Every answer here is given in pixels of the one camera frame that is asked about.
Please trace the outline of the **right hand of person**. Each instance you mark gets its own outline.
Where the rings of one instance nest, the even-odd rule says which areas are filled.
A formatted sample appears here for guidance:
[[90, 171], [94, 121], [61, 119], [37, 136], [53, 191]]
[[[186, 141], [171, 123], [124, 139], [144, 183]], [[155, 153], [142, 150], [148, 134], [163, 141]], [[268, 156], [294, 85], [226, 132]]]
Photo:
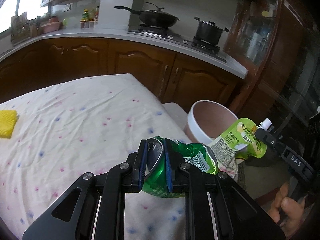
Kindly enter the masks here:
[[289, 197], [289, 184], [285, 182], [277, 192], [268, 215], [280, 224], [286, 239], [315, 239], [318, 235], [314, 220], [318, 215], [318, 205], [310, 204], [306, 197], [297, 202]]

